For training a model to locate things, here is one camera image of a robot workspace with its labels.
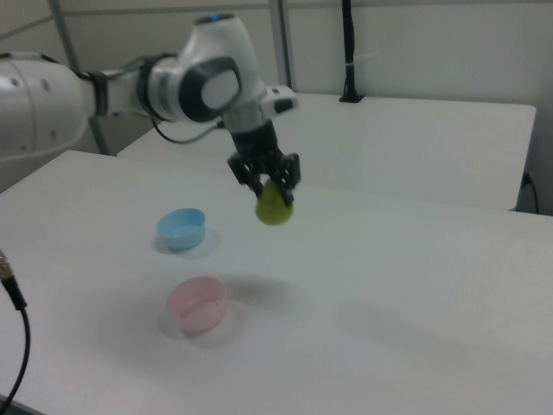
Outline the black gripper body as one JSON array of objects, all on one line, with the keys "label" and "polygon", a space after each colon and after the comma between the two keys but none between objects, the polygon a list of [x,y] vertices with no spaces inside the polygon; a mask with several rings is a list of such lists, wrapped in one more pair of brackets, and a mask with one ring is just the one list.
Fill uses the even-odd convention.
[{"label": "black gripper body", "polygon": [[272,121],[251,131],[231,131],[236,152],[227,160],[230,167],[242,164],[275,167],[280,164],[282,152],[278,148],[277,135]]}]

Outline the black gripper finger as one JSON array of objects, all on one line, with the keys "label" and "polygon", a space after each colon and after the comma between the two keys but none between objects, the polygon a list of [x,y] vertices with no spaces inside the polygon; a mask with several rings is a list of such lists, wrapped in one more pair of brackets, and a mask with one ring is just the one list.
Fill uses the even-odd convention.
[{"label": "black gripper finger", "polygon": [[276,185],[284,204],[292,205],[293,191],[302,179],[299,155],[290,153],[277,156],[271,167],[270,179]]},{"label": "black gripper finger", "polygon": [[258,199],[263,192],[264,185],[260,181],[260,174],[253,162],[235,153],[229,157],[227,163],[238,183],[246,186]]}]

